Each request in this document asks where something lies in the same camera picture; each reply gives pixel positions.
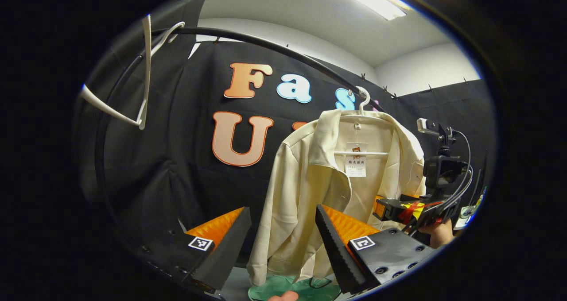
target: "white ceiling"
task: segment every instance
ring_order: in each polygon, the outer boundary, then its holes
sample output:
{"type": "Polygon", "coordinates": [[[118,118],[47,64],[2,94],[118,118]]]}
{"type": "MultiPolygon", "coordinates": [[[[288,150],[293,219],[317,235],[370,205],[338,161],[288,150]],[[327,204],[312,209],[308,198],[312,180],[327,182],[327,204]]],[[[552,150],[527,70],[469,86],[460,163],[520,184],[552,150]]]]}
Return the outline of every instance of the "white ceiling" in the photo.
{"type": "Polygon", "coordinates": [[[205,0],[200,19],[258,20],[324,39],[372,67],[450,39],[413,10],[386,21],[354,0],[205,0]]]}

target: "human hand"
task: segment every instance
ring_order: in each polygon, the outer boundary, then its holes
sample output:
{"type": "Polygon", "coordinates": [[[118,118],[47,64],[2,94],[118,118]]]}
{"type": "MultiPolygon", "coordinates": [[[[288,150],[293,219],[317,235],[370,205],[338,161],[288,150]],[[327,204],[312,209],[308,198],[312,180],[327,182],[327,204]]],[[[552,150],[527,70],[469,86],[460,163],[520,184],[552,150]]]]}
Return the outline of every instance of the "human hand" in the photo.
{"type": "Polygon", "coordinates": [[[431,242],[429,245],[433,249],[437,249],[444,244],[448,244],[451,240],[453,240],[453,238],[455,238],[455,236],[453,236],[453,227],[450,218],[444,223],[420,227],[418,231],[431,235],[431,242]]]}
{"type": "Polygon", "coordinates": [[[277,295],[270,297],[268,301],[296,301],[299,299],[299,295],[294,291],[285,291],[281,297],[277,295]]]}

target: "clothing label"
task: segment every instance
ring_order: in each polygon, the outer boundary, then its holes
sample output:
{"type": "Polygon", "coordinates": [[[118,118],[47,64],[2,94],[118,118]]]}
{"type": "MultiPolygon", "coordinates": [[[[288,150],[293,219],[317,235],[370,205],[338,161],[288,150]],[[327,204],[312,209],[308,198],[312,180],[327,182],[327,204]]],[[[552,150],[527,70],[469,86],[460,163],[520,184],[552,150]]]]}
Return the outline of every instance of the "clothing label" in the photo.
{"type": "MultiPolygon", "coordinates": [[[[367,143],[347,143],[348,152],[366,152],[367,143]]],[[[345,173],[348,177],[366,177],[366,156],[348,154],[345,159],[345,173]]]]}

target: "yellow tape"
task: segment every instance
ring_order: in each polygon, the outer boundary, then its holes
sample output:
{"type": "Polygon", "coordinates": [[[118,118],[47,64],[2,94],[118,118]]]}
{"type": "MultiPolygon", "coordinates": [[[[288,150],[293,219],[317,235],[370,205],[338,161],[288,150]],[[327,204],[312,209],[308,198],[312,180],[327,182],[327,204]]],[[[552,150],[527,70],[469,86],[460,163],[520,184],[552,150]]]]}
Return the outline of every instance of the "yellow tape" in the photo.
{"type": "MultiPolygon", "coordinates": [[[[409,204],[402,204],[402,206],[404,206],[405,208],[409,208],[409,204]]],[[[415,210],[413,211],[413,216],[418,220],[419,216],[421,216],[421,212],[423,211],[423,206],[425,206],[425,204],[423,202],[420,202],[419,204],[417,204],[417,208],[415,208],[415,210]]]]}
{"type": "Polygon", "coordinates": [[[478,201],[476,202],[476,205],[475,205],[475,206],[480,205],[481,200],[482,200],[482,195],[480,195],[480,197],[478,198],[478,201]]]}

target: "white wall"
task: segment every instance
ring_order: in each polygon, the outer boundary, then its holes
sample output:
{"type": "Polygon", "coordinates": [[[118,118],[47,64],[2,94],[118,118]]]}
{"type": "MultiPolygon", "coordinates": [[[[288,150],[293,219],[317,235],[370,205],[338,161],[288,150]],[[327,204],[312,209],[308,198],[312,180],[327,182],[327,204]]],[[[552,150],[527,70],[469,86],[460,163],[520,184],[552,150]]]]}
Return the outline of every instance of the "white wall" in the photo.
{"type": "Polygon", "coordinates": [[[398,96],[455,83],[478,80],[480,75],[453,43],[435,45],[402,55],[376,68],[377,82],[398,96]]]}
{"type": "MultiPolygon", "coordinates": [[[[215,27],[253,35],[286,46],[299,53],[342,67],[352,73],[366,73],[365,78],[377,84],[373,67],[340,47],[302,31],[282,25],[245,19],[200,19],[198,27],[215,27]]],[[[214,40],[216,37],[197,35],[197,41],[214,40]]]]}

